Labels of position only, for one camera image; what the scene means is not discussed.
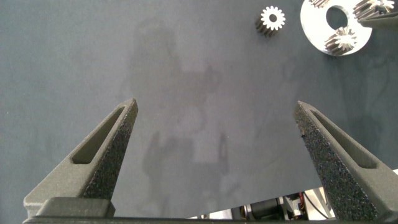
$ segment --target metal disc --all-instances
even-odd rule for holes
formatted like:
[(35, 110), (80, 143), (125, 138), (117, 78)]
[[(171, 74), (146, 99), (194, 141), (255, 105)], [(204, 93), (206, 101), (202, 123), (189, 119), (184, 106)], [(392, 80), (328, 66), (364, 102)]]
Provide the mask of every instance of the metal disc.
[(331, 7), (341, 9), (347, 16), (347, 25), (358, 36), (356, 46), (343, 55), (349, 55), (359, 51), (368, 42), (372, 34), (372, 28), (363, 27), (354, 17), (354, 7), (359, 1), (352, 0), (330, 0), (323, 8), (316, 8), (311, 2), (304, 0), (301, 8), (301, 25), (304, 33), (318, 50), (325, 54), (333, 55), (325, 49), (325, 41), (329, 39), (335, 30), (331, 28), (326, 20), (326, 12)]

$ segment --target gear teeth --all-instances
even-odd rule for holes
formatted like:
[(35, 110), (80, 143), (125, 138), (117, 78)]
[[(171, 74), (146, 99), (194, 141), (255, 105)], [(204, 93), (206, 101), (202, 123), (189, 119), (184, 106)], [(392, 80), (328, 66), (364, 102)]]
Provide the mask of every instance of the gear teeth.
[(363, 0), (354, 7), (356, 19), (372, 18), (381, 13), (388, 13), (394, 8), (391, 0)]
[(325, 49), (334, 56), (342, 56), (356, 45), (356, 35), (348, 27), (340, 27), (325, 42)]
[(325, 7), (330, 0), (309, 0), (311, 5), (317, 8), (323, 8)]
[[(275, 22), (270, 20), (271, 15), (276, 17)], [(260, 18), (256, 21), (256, 29), (266, 37), (272, 37), (281, 30), (283, 25), (285, 25), (285, 20), (285, 14), (282, 13), (281, 9), (274, 6), (266, 7)]]

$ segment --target wire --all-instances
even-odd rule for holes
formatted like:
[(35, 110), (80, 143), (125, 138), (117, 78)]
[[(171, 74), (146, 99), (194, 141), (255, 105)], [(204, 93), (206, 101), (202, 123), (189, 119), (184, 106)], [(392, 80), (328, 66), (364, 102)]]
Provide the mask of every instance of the wire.
[(307, 196), (307, 194), (304, 192), (304, 196), (307, 198), (307, 200), (310, 202), (310, 204), (312, 205), (313, 208), (315, 208), (316, 211), (319, 212), (319, 214), (321, 214), (323, 217), (325, 217), (326, 219), (329, 219), (329, 217), (327, 217), (325, 214), (323, 214), (323, 212), (319, 211), (319, 209), (312, 203), (312, 201), (310, 200), (310, 198)]

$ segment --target gear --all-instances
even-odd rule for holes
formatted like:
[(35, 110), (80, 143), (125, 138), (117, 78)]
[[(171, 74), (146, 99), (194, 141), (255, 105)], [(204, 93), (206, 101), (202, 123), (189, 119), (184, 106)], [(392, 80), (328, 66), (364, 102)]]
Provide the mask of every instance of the gear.
[(273, 36), (285, 25), (285, 14), (278, 7), (266, 7), (256, 22), (256, 29), (265, 36)]
[(349, 27), (340, 27), (326, 42), (325, 48), (334, 56), (341, 56), (356, 47), (356, 35)]
[(354, 8), (355, 18), (365, 19), (378, 14), (388, 13), (394, 8), (391, 0), (363, 0)]
[(317, 8), (323, 8), (328, 4), (330, 0), (309, 0), (311, 2), (311, 5)]

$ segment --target dark gray table surface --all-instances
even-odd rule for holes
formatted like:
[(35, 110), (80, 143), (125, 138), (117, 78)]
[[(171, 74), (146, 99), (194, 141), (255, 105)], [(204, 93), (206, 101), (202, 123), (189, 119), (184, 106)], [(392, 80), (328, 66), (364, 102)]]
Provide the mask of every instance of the dark gray table surface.
[[(396, 169), (397, 32), (331, 60), (305, 37), (301, 4), (1, 1), (0, 223), (23, 221), (24, 196), (132, 97), (117, 216), (191, 217), (320, 186), (297, 100)], [(271, 5), (287, 20), (265, 39), (254, 21)]]

